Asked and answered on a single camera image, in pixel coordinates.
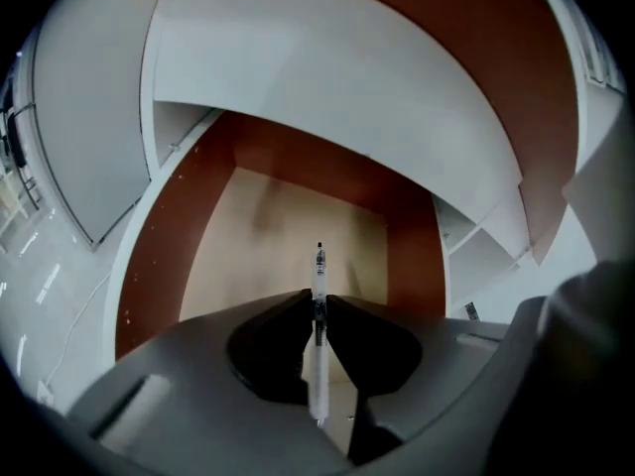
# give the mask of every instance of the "white wall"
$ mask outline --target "white wall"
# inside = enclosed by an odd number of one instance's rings
[[[588,138],[596,147],[565,187],[598,259],[635,256],[635,122],[611,88],[589,87]]]
[[[141,58],[156,0],[58,0],[33,74],[47,162],[96,242],[149,183],[140,130]]]
[[[450,319],[462,319],[464,321],[469,321],[469,315],[464,306],[458,307],[456,310],[453,310],[447,315],[447,317],[449,317]]]
[[[482,321],[509,323],[521,301],[550,294],[564,280],[588,271],[595,263],[584,230],[568,207],[554,244],[540,267],[529,260],[517,272],[485,287],[463,303],[473,301]]]
[[[375,0],[159,0],[154,98],[329,139],[480,221],[521,179],[460,64]]]
[[[485,231],[479,229],[449,256],[451,302],[462,300],[481,289],[513,264],[509,254]]]
[[[518,188],[501,199],[482,227],[514,260],[530,249],[527,216]]]
[[[159,166],[162,166],[172,152],[171,145],[178,145],[193,126],[209,112],[209,108],[156,101],[153,101],[153,106],[157,159]]]

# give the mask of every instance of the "white floor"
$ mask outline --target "white floor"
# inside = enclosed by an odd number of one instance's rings
[[[38,381],[46,381],[55,368],[70,325],[112,268],[129,219],[130,212],[95,251],[80,241],[61,213],[45,205],[28,220],[17,217],[3,235],[7,254],[0,254],[0,350],[26,394],[34,397]],[[106,288],[107,282],[78,321],[51,378],[54,408],[60,412],[66,412],[102,373]]]

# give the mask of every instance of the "floor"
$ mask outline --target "floor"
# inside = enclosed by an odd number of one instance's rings
[[[327,290],[384,303],[386,223],[353,204],[237,168],[201,239],[181,320],[312,286],[317,242],[326,251]],[[311,338],[303,378],[308,379]],[[325,433],[348,451],[357,391],[329,351]]]
[[[110,273],[129,212],[91,251],[59,208],[45,202],[18,216],[3,235],[0,254],[0,350],[23,391],[32,397],[64,350],[73,320]],[[66,412],[101,374],[102,318],[107,281],[95,293],[51,377],[54,408]],[[19,357],[21,339],[23,351]]]

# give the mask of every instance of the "black plastic part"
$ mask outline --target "black plastic part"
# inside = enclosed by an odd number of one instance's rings
[[[302,290],[238,326],[226,347],[233,374],[261,399],[306,405],[301,375],[312,319],[311,290]]]
[[[602,263],[546,302],[541,339],[502,420],[487,472],[617,474],[631,464],[635,265]],[[540,439],[540,456],[533,454]]]
[[[20,138],[18,138],[15,115],[10,115],[9,118],[7,118],[7,135],[9,136],[9,147],[11,148],[13,160],[16,166],[21,169],[27,164],[27,159],[24,156]]]
[[[355,465],[364,465],[385,455],[403,441],[387,428],[378,426],[365,399],[358,397],[355,425],[348,446],[348,459]]]
[[[359,395],[399,390],[421,362],[417,337],[340,297],[328,296],[326,304],[326,337]]]

